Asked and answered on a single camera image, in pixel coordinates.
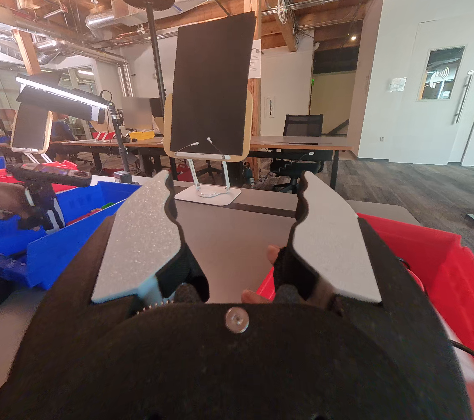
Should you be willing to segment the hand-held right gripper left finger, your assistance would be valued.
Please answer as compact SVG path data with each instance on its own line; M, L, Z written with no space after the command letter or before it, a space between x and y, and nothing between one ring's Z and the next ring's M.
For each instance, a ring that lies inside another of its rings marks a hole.
M92 302L101 304L136 295L146 307L159 306L164 289L157 272L181 248L176 216L166 213L174 201L173 178L162 170L127 198L115 213L92 293Z

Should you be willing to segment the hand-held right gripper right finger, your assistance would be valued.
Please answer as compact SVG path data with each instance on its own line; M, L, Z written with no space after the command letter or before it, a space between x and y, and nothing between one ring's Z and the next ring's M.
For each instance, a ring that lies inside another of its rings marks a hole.
M334 296L382 301L357 213L310 172L300 178L287 251L287 283L310 303L327 306Z

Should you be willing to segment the blue bin with tag sticker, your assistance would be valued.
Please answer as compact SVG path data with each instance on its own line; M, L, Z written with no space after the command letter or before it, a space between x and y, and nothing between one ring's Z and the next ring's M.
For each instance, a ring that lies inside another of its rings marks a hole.
M115 214L138 188L139 185L99 181L59 193L57 199L66 223L104 204L115 204L51 234L43 228L18 229L18 216L1 221L1 279L49 289L103 220Z

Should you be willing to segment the red plastic bin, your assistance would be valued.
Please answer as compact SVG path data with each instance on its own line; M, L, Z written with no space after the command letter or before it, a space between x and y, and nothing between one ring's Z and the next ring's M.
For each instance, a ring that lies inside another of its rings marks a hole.
M473 253L461 245L461 237L457 234L431 229L403 222L397 222L357 214L375 230L395 256L401 257L410 266L412 277L423 284L427 297L436 310L447 322L449 328L460 338L465 346L473 349ZM347 217L337 217L338 222L318 223L324 231L323 244L339 246L346 232L343 223ZM317 226L316 233L321 232ZM257 293L273 300L275 297L274 270L271 269ZM362 319L358 313L350 320L354 326L364 332L367 337L389 350L398 342L395 326L391 320L382 319L382 331L372 329L374 320Z

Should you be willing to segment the person's left hand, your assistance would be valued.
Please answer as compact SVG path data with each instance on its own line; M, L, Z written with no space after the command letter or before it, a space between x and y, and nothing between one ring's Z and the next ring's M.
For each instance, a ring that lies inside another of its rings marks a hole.
M34 208L29 204L25 186L14 183L0 183L0 220L6 221L17 215L21 219L36 217Z

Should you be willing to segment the person's right hand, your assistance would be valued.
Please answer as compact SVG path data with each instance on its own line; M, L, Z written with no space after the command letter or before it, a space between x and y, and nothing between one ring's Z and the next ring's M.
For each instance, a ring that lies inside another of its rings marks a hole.
M279 255L280 247L275 245L269 245L267 248L267 259L268 261L274 265L275 261ZM244 290L241 294L241 302L243 304L270 304L271 301L253 291L248 289Z

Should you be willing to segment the black board on white stand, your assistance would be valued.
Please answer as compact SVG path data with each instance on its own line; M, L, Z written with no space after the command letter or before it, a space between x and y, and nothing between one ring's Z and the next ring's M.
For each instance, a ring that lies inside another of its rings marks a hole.
M52 163L46 154L49 145L53 123L53 113L42 107L21 103L17 110L10 149L16 154L24 154L34 163L40 163L35 157L40 155L45 163Z
M163 148L186 159L194 186L182 201L227 206L240 195L227 164L241 162L251 144L253 98L248 91L255 13L180 27L173 92L164 105ZM202 185L193 161L220 161L225 185Z

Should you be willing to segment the long wooden workbench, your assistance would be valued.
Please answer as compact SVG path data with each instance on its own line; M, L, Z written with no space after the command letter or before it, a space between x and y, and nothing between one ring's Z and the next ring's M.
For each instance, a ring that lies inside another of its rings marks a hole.
M66 154L91 153L95 167L94 172L98 175L104 174L100 154L119 155L119 146L116 139L69 141L61 143L61 146ZM153 172L157 173L162 170L161 157L167 156L163 149L162 138L154 137L138 140L137 142L125 143L124 146L129 154L142 157L146 176L152 177Z

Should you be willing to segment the black table mat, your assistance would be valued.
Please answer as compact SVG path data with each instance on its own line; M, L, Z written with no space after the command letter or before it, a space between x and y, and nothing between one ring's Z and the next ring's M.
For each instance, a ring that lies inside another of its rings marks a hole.
M295 210L287 210L287 209L273 208L273 207L268 207L268 206L260 206L260 205L244 204L244 203L236 203L236 202L232 202L224 206L224 208L295 219Z

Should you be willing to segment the studio light panel on stand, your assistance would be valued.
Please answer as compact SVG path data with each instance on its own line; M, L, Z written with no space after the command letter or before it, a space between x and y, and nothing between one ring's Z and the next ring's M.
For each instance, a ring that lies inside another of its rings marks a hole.
M121 156L123 170L129 173L127 151L125 149L120 131L121 120L117 113L115 104L111 99L105 99L100 95L82 91L79 89L68 89L59 85L46 82L44 74L18 75L16 81L20 83L20 94L17 101L42 107L48 111L72 116L88 122L104 124L107 117L111 118Z

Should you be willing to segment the wooden office desk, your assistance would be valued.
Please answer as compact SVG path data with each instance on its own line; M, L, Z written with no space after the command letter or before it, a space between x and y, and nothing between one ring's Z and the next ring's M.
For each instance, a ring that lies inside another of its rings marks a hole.
M248 157L331 162L329 186L335 190L341 151L352 151L345 136L252 136Z

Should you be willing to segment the dark wall sign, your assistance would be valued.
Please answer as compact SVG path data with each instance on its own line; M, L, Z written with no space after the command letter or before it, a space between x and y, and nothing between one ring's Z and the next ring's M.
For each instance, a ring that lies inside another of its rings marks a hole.
M430 49L417 101L449 100L465 52L465 46Z

